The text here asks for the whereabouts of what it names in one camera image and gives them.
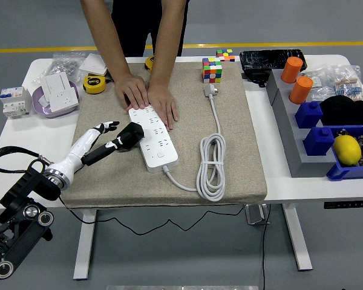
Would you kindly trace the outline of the person's left hand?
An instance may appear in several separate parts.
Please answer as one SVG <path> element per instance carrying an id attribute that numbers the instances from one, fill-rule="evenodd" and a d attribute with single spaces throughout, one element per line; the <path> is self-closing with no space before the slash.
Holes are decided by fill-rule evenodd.
<path id="1" fill-rule="evenodd" d="M 168 131 L 173 130 L 178 121 L 178 110 L 174 96 L 165 85 L 153 85 L 148 88 L 148 100 Z"/>

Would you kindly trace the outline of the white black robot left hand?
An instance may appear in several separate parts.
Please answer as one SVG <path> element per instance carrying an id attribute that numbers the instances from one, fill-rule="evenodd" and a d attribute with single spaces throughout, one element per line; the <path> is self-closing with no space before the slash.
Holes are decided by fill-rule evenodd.
<path id="1" fill-rule="evenodd" d="M 82 158 L 90 151 L 100 135 L 114 131 L 119 121 L 107 121 L 88 129 L 70 148 L 66 157 L 49 165 L 44 170 L 44 176 L 55 183 L 61 190 L 72 185 L 74 174 L 83 167 Z"/>

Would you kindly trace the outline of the person's right hand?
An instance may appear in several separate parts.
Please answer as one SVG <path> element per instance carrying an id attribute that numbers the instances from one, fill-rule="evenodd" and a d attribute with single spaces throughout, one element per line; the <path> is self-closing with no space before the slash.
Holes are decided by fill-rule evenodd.
<path id="1" fill-rule="evenodd" d="M 143 79 L 131 73 L 114 78 L 114 90 L 124 110 L 143 109 L 149 105 L 148 93 Z"/>

